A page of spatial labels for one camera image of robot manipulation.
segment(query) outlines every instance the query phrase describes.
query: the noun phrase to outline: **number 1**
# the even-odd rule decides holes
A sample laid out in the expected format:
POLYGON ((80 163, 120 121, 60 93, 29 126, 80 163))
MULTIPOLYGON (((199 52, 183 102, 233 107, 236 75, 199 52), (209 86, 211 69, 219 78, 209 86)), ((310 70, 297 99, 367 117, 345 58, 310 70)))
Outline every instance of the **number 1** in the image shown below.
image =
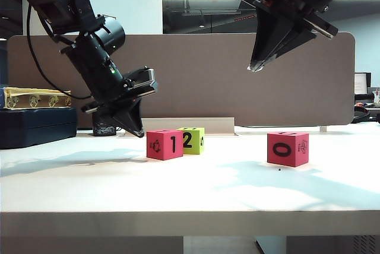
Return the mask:
POLYGON ((172 136, 170 137, 170 139, 173 141, 173 153, 175 153, 176 152, 176 137, 172 136))

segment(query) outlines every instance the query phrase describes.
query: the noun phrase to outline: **black robotic arm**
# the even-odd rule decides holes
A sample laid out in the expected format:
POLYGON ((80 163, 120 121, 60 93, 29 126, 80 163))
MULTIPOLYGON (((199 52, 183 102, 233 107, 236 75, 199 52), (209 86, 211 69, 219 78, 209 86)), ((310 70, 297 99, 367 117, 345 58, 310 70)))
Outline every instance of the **black robotic arm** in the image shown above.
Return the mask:
POLYGON ((61 53, 69 57, 91 91, 94 102, 82 110, 97 112, 109 125, 144 136, 141 98, 155 93, 157 83, 151 68, 122 75, 113 63, 110 55, 125 42, 122 26, 112 17, 95 15, 90 0, 28 1, 28 18, 33 6, 48 35, 68 45, 61 53), (63 36, 70 32, 79 32, 74 42, 63 36))
POLYGON ((243 0, 256 7, 258 28, 249 70, 314 39, 312 30, 333 38, 338 29, 317 16, 332 0, 243 0))

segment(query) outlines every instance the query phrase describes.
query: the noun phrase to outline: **white table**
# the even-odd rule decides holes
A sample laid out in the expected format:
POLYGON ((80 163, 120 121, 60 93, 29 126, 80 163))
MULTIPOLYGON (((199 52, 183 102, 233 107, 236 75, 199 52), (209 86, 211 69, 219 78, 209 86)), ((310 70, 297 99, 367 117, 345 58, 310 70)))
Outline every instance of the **white table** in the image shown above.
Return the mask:
POLYGON ((267 131, 207 136, 202 155, 145 157, 145 138, 2 150, 4 237, 380 234, 380 125, 310 132, 309 163, 268 164, 267 131))

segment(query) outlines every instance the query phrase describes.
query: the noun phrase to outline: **book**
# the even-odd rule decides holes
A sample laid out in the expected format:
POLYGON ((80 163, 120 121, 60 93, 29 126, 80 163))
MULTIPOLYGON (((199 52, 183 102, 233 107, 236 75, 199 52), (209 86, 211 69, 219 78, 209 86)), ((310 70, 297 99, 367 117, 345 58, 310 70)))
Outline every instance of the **book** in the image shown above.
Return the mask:
POLYGON ((0 109, 43 109, 71 107, 71 97, 57 90, 0 88, 0 109))

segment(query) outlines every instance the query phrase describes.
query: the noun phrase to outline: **number 2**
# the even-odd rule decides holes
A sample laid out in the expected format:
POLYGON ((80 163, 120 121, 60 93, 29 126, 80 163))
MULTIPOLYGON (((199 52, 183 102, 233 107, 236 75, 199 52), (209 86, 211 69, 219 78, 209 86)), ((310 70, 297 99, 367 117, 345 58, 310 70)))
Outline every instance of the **number 2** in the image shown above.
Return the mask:
POLYGON ((187 139, 185 140, 185 142, 183 143, 183 147, 184 148, 192 148, 192 145, 189 144, 190 140, 191 140, 191 133, 190 132, 184 132, 183 133, 183 138, 185 138, 187 136, 187 139))

